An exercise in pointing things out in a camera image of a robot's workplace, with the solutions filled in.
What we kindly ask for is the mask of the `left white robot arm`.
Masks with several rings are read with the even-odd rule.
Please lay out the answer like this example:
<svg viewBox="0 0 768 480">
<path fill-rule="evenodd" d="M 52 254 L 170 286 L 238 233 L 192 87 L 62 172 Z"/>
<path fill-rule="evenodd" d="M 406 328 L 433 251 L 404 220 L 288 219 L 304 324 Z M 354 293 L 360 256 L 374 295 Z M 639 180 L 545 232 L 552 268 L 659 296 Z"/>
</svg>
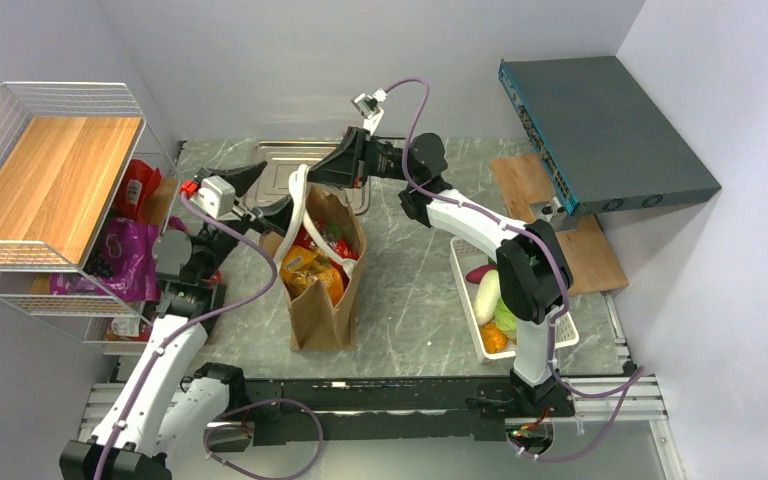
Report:
<svg viewBox="0 0 768 480">
<path fill-rule="evenodd" d="M 250 400 L 239 367 L 207 363 L 175 401 L 187 367 L 206 343 L 218 317 L 229 311 L 221 265 L 239 244 L 273 267 L 273 257 L 246 233 L 285 232 L 293 207 L 286 197 L 247 210 L 242 198 L 267 164 L 228 170 L 202 168 L 180 189 L 183 206 L 203 220 L 191 234 L 174 227 L 152 248 L 160 299 L 152 330 L 131 376 L 85 441 L 64 447 L 65 479 L 170 479 L 191 459 L 206 427 L 239 417 Z"/>
</svg>

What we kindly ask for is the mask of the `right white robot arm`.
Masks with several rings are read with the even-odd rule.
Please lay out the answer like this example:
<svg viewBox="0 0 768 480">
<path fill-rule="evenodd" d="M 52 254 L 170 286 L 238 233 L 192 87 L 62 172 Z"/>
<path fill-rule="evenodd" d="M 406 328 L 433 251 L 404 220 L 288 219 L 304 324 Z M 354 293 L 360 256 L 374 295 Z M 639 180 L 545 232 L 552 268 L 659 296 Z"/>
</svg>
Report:
<svg viewBox="0 0 768 480">
<path fill-rule="evenodd" d="M 359 94 L 352 103 L 363 118 L 305 175 L 310 184 L 360 188 L 371 178 L 405 181 L 399 194 L 405 215 L 446 231 L 484 253 L 496 266 L 501 298 L 516 316 L 517 346 L 511 388 L 517 411 L 534 415 L 545 407 L 545 384 L 555 371 L 551 331 L 565 312 L 572 276 L 552 227 L 526 224 L 469 200 L 443 178 L 448 164 L 436 134 L 409 135 L 401 147 L 375 136 L 387 92 Z"/>
</svg>

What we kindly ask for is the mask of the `orange snack bag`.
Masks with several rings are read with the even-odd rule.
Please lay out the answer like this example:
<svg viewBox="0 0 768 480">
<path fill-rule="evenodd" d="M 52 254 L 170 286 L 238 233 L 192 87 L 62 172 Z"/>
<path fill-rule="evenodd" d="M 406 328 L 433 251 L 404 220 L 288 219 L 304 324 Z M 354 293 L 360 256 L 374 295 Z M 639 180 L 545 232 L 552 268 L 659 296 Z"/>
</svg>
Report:
<svg viewBox="0 0 768 480">
<path fill-rule="evenodd" d="M 284 256 L 280 276 L 291 299 L 303 294 L 316 282 L 324 286 L 333 305 L 340 302 L 345 292 L 340 268 L 327 256 L 296 245 L 292 245 Z"/>
</svg>

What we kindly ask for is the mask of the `burlap grocery bag pink print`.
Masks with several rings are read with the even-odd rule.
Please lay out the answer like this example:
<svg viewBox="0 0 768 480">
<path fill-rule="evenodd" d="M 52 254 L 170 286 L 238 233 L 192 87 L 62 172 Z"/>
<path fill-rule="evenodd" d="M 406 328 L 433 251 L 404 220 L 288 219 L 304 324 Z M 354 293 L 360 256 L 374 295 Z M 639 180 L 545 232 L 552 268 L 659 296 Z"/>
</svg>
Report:
<svg viewBox="0 0 768 480">
<path fill-rule="evenodd" d="M 278 268 L 288 301 L 291 349 L 353 350 L 367 239 L 346 195 L 313 185 L 309 173 L 302 165 L 288 177 L 288 232 L 263 234 L 259 245 Z"/>
</svg>

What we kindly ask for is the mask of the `red candy bag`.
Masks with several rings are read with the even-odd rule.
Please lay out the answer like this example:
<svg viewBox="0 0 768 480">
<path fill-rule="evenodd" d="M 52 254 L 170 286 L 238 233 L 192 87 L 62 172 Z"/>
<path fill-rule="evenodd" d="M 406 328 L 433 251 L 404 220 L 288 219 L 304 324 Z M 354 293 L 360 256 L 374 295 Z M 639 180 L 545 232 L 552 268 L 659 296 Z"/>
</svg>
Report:
<svg viewBox="0 0 768 480">
<path fill-rule="evenodd" d="M 344 236 L 343 228 L 334 223 L 324 223 L 319 220 L 314 221 L 317 232 L 324 240 L 325 244 L 338 254 L 341 258 L 357 260 L 359 258 L 356 251 L 349 245 Z M 322 255 L 324 250 L 318 246 L 306 227 L 302 225 L 294 240 L 294 245 L 300 246 L 310 251 L 317 251 Z"/>
</svg>

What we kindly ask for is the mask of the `white perforated plastic basket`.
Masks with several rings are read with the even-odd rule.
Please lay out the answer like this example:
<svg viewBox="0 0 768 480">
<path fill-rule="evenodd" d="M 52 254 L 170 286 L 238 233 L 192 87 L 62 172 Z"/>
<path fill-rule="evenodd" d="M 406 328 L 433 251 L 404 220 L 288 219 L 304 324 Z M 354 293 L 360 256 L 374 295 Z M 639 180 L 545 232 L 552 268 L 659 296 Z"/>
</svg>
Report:
<svg viewBox="0 0 768 480">
<path fill-rule="evenodd" d="M 502 299 L 495 266 L 481 250 L 457 237 L 450 240 L 450 264 L 478 361 L 514 359 L 521 320 Z"/>
</svg>

